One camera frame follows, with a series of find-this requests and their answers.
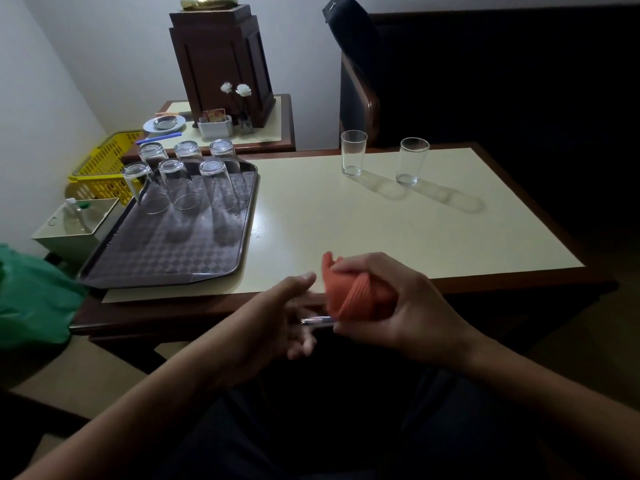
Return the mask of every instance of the yellow basket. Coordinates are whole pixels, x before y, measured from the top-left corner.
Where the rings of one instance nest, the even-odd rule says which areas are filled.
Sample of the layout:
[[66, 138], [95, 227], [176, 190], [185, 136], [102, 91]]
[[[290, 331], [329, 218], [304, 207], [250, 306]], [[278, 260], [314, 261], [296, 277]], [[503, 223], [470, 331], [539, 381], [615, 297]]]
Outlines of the yellow basket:
[[75, 193], [85, 199], [114, 198], [126, 205], [133, 197], [122, 176], [120, 157], [142, 135], [141, 130], [112, 133], [69, 175]]

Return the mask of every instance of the hand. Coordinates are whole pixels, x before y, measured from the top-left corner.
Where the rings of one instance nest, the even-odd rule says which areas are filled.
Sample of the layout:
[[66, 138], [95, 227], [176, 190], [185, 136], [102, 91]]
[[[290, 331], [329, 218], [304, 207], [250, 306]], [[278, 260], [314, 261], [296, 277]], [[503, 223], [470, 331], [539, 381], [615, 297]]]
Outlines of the hand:
[[359, 342], [397, 349], [412, 360], [462, 368], [480, 332], [449, 306], [431, 281], [383, 253], [345, 258], [332, 266], [339, 273], [366, 271], [388, 282], [398, 293], [396, 311], [378, 322], [339, 322], [334, 332]]
[[315, 313], [291, 300], [304, 294], [315, 281], [315, 273], [284, 279], [192, 344], [215, 355], [215, 364], [223, 364], [222, 371], [212, 371], [218, 387], [230, 388], [252, 379], [277, 357], [286, 355], [295, 360], [311, 355], [316, 338], [308, 327], [300, 325], [300, 320]]

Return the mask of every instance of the green bag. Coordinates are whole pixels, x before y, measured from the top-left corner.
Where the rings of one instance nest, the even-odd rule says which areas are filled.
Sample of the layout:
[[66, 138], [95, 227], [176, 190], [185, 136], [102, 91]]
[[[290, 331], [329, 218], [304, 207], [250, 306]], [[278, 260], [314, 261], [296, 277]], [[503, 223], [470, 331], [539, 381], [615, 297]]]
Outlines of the green bag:
[[57, 267], [0, 244], [0, 350], [64, 344], [87, 290]]

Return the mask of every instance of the dark wooden box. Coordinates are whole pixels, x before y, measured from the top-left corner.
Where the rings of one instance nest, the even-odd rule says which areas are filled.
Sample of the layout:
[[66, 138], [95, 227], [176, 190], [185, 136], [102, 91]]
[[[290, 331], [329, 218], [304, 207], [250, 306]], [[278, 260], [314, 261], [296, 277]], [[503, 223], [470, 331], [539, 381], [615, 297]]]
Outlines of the dark wooden box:
[[246, 98], [253, 126], [264, 127], [275, 99], [262, 48], [258, 18], [249, 5], [231, 10], [171, 13], [169, 28], [189, 105], [197, 121], [203, 111], [225, 108], [238, 114], [242, 98], [220, 86], [248, 84]]

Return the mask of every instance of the orange cloth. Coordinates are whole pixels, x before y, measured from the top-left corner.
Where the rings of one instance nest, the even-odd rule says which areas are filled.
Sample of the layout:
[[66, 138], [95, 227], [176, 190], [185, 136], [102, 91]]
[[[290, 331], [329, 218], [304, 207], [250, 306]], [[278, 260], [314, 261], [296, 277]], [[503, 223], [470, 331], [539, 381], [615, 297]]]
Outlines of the orange cloth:
[[369, 273], [334, 273], [331, 252], [322, 256], [322, 277], [329, 314], [339, 321], [384, 320], [396, 309], [396, 291]]

